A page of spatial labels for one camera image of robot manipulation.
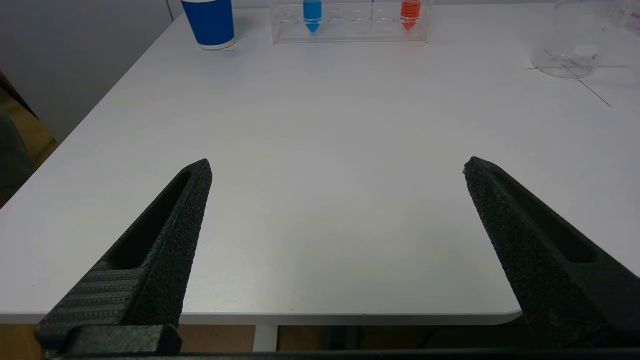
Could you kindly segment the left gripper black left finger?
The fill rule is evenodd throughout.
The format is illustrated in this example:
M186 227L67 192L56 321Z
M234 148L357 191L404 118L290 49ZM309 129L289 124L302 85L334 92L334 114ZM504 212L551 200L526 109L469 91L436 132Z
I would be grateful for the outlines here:
M39 322L44 358L176 356L186 289L213 181L183 168Z

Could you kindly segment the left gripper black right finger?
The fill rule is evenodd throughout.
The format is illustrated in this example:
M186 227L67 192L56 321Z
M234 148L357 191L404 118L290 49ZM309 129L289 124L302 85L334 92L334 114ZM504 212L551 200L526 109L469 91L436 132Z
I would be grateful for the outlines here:
M546 347L638 348L640 280L493 162L464 166L522 313Z

